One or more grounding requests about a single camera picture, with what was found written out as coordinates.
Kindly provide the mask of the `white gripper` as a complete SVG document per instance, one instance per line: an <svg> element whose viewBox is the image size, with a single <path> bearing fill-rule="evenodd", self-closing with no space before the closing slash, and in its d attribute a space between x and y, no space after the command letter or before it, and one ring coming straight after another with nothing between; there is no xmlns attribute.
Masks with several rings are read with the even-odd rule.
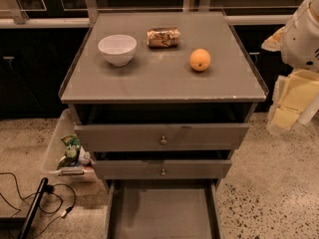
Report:
<svg viewBox="0 0 319 239"><path fill-rule="evenodd" d="M278 77L268 112L269 131L289 131L319 95L319 73L312 72L319 70L318 0L303 1L285 27L268 37L261 48L281 50L285 64L300 68Z"/></svg>

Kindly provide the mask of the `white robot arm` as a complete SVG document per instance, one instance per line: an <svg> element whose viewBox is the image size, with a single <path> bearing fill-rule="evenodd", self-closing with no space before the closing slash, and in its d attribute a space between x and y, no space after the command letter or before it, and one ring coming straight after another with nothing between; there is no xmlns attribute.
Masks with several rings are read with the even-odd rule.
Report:
<svg viewBox="0 0 319 239"><path fill-rule="evenodd" d="M318 112L319 0L304 0L286 25L266 39L261 48L279 51L282 61L293 68L275 83L268 131L280 134L297 121L308 124Z"/></svg>

